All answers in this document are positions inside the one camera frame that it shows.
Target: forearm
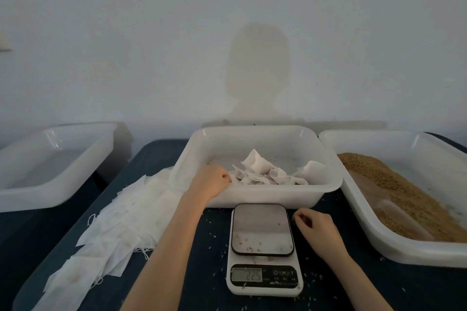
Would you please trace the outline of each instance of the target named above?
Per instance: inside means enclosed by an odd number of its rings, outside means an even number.
[[[328,263],[356,311],[392,311],[360,266],[345,255]]]
[[[178,308],[191,245],[204,208],[205,203],[192,198],[190,192],[182,197],[121,311]]]

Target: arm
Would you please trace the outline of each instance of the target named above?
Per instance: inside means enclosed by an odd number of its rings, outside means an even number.
[[[178,308],[196,226],[206,204],[229,182],[228,173],[220,166],[205,166],[193,178],[120,311]]]
[[[332,269],[357,311],[392,311],[363,270],[347,253],[329,214],[301,208],[293,216],[312,249]]]

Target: white tub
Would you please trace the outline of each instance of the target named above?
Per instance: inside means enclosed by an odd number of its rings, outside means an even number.
[[[390,130],[327,130],[319,134],[336,154],[373,156],[424,192],[455,207],[452,216],[467,227],[467,155],[425,133]],[[402,237],[379,221],[342,162],[342,191],[373,247],[400,263],[467,268],[467,244],[422,242]]]
[[[226,170],[240,164],[252,149],[272,164],[291,174],[310,160],[326,165],[320,184],[311,185],[230,185],[209,207],[228,208],[239,203],[278,203],[286,208],[314,206],[325,192],[338,189],[342,173],[315,133],[299,126],[210,127],[190,137],[175,164],[170,184],[177,190],[188,189],[200,167],[213,160]]]
[[[0,150],[0,212],[57,206],[114,147],[115,123],[59,126]]]

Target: pile of grain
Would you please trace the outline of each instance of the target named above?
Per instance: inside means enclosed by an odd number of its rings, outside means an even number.
[[[374,157],[353,153],[339,154],[338,157],[347,170],[360,173],[377,186],[388,189],[391,201],[431,233],[435,241],[467,243],[467,230],[462,228],[439,202],[383,162]],[[375,214],[395,233],[408,238],[415,237],[413,231],[391,219],[381,209],[375,209]]]

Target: wall switch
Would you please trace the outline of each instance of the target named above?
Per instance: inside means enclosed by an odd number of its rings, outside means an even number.
[[[11,51],[11,47],[7,43],[7,39],[2,31],[0,31],[0,52],[2,51]]]

